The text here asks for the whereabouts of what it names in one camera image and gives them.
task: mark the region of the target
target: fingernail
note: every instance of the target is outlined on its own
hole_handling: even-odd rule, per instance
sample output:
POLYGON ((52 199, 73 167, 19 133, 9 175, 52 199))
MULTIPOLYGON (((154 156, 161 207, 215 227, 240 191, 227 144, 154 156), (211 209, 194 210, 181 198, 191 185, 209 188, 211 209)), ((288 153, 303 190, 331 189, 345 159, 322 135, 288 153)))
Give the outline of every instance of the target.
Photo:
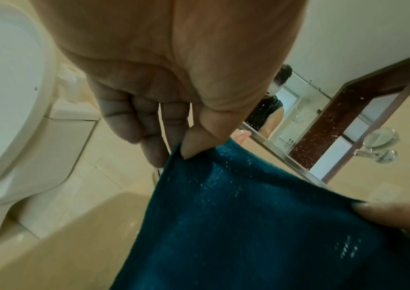
POLYGON ((353 203, 352 208, 358 212, 370 212, 372 210, 368 203, 353 203))

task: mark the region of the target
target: black hair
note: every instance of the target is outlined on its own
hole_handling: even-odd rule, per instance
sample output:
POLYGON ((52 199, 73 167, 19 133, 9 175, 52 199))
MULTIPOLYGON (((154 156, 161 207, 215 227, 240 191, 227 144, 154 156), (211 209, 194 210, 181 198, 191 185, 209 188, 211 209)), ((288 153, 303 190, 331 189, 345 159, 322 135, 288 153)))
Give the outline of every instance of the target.
POLYGON ((281 86, 291 77, 292 67, 289 64, 284 64, 273 79, 273 82, 281 86))

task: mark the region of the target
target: toilet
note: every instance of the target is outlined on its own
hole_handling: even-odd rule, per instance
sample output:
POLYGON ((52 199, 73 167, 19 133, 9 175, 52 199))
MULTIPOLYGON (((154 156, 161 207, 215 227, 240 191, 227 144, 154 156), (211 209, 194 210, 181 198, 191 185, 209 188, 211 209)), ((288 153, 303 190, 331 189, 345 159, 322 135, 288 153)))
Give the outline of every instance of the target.
POLYGON ((44 28, 0 3, 0 226, 11 206, 71 173, 99 111, 80 98, 85 76, 58 65, 44 28))

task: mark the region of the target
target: towel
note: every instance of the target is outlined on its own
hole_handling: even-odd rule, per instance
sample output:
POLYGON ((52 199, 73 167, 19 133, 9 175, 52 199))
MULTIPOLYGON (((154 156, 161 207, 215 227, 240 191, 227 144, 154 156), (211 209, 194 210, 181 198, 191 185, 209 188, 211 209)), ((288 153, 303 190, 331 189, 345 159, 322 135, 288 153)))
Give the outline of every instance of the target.
POLYGON ((112 290, 410 290, 410 239, 233 141, 172 153, 112 290))

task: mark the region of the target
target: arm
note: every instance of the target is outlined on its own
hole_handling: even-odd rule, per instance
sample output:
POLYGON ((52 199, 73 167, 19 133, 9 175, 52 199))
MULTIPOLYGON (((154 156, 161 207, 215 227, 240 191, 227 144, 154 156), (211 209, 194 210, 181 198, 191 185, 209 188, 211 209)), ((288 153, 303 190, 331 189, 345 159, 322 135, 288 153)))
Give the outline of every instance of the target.
POLYGON ((264 138, 268 139, 272 132, 278 127, 278 125, 283 120, 283 115, 285 114, 285 109, 283 107, 277 109, 273 112, 266 120, 261 129, 259 129, 259 134, 264 138))

